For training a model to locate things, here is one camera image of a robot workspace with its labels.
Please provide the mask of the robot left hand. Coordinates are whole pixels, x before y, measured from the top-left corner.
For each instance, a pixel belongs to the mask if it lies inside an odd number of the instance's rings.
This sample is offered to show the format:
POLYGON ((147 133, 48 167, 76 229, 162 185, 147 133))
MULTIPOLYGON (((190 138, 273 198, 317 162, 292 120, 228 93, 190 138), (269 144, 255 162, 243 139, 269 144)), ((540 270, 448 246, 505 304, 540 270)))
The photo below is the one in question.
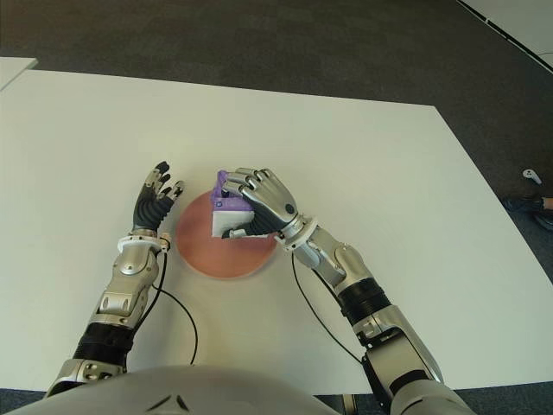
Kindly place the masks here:
POLYGON ((148 173, 135 203, 132 234, 157 233, 175 201, 183 193, 183 181, 177 181, 172 186, 166 185, 171 178, 169 169, 169 164, 162 161, 148 173))

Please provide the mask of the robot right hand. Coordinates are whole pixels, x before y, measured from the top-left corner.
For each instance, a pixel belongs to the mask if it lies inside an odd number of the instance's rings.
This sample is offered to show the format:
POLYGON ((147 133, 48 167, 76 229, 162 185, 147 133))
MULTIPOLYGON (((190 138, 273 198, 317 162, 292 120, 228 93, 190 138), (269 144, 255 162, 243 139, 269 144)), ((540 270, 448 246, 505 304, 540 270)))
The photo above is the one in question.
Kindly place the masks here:
POLYGON ((223 239, 241 239, 277 233, 285 244, 313 232, 312 221, 299 213, 295 198, 269 169, 240 168, 226 176, 222 189, 241 196, 254 212, 253 219, 226 230, 223 239))

